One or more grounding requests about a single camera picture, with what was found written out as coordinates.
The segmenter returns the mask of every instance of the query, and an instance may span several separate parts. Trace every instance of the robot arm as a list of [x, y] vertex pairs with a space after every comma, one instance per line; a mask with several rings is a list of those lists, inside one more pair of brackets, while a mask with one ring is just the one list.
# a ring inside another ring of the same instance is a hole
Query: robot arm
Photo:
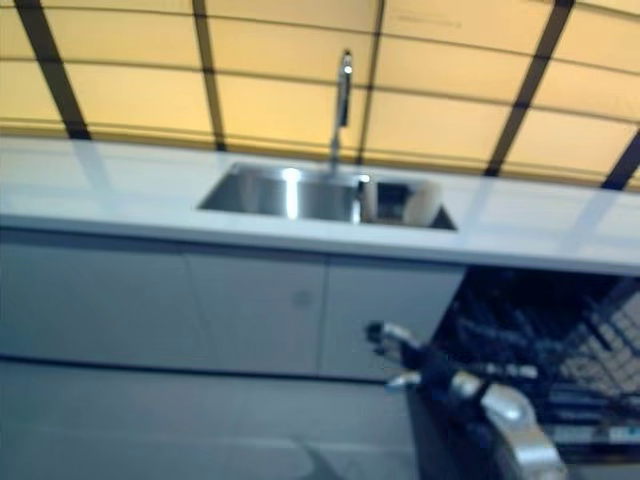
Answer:
[[505, 478], [567, 478], [555, 445], [538, 425], [531, 402], [520, 391], [456, 369], [442, 353], [422, 345], [402, 327], [371, 324], [367, 336], [377, 353], [392, 353], [410, 369], [391, 380], [389, 388], [417, 385], [442, 389], [458, 408], [471, 406], [481, 412], [497, 434], [496, 461]]

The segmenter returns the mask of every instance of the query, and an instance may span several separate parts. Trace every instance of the black frame strip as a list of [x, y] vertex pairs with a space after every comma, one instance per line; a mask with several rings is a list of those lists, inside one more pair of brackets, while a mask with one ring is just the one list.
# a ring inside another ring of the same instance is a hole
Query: black frame strip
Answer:
[[67, 135], [73, 139], [91, 140], [40, 0], [16, 0], [15, 4]]
[[207, 10], [204, 0], [193, 0], [192, 6], [193, 21], [195, 22], [196, 35], [198, 37], [202, 76], [207, 92], [209, 117], [211, 118], [211, 126], [213, 127], [215, 147], [216, 150], [226, 151], [227, 146], [224, 141], [224, 127], [222, 124], [222, 114], [220, 113], [220, 96], [213, 63], [211, 32], [209, 31], [209, 23], [207, 22]]
[[618, 163], [600, 185], [600, 188], [606, 188], [607, 190], [624, 189], [638, 167], [640, 167], [640, 129], [636, 131], [636, 136], [633, 137]]
[[369, 79], [366, 86], [366, 97], [364, 101], [364, 114], [362, 116], [362, 131], [360, 133], [360, 144], [356, 155], [356, 164], [362, 165], [363, 153], [367, 143], [367, 133], [369, 133], [369, 119], [371, 117], [371, 100], [373, 97], [373, 84], [378, 68], [378, 53], [380, 50], [380, 37], [382, 31], [382, 21], [384, 19], [385, 0], [378, 0], [378, 12], [376, 15], [376, 25], [373, 31], [373, 43], [371, 45], [371, 63], [369, 65]]
[[493, 151], [493, 155], [491, 155], [491, 160], [484, 172], [485, 176], [496, 177], [500, 174], [502, 164], [520, 130], [520, 126], [522, 125], [527, 110], [531, 106], [531, 101], [533, 100], [536, 90], [540, 86], [544, 72], [551, 60], [551, 55], [567, 24], [573, 5], [574, 0], [556, 0], [544, 32], [540, 37], [536, 53], [529, 64], [529, 70], [527, 70], [516, 101], [511, 108], [511, 113], [507, 118], [507, 122]]
[[249, 378], [260, 380], [289, 380], [289, 381], [313, 381], [325, 383], [349, 383], [358, 385], [383, 386], [386, 382], [382, 380], [369, 380], [363, 378], [331, 377], [324, 375], [304, 375], [286, 373], [262, 373], [262, 372], [230, 372], [228, 370], [215, 370], [189, 367], [154, 367], [142, 365], [128, 365], [122, 363], [108, 363], [100, 361], [84, 360], [59, 360], [42, 357], [7, 355], [0, 353], [0, 362], [34, 365], [38, 367], [61, 367], [85, 370], [101, 370], [127, 373], [152, 373], [160, 375], [197, 375], [202, 377], [229, 377], [229, 378]]

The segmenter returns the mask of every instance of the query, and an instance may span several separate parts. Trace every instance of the grey floor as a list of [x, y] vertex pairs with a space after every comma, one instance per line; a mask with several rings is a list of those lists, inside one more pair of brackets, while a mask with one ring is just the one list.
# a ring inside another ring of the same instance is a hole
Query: grey floor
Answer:
[[0, 362], [0, 478], [417, 479], [403, 395]]

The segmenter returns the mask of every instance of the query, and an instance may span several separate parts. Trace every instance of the sink basin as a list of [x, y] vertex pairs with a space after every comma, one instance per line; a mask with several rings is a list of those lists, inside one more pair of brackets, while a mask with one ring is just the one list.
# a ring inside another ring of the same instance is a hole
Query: sink basin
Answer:
[[[266, 214], [289, 219], [403, 225], [405, 202], [413, 182], [377, 179], [377, 218], [365, 219], [361, 185], [367, 175], [330, 174], [296, 168], [234, 165], [200, 204], [204, 210]], [[444, 207], [429, 228], [455, 230]]]
[[358, 177], [236, 165], [200, 208], [358, 222]]

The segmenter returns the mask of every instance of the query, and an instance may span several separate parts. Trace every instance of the dishwasher rack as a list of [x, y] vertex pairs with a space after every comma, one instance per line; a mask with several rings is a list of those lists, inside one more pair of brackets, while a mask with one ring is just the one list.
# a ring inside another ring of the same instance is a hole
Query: dishwasher rack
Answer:
[[583, 280], [472, 273], [433, 342], [520, 389], [555, 440], [640, 447], [640, 284]]

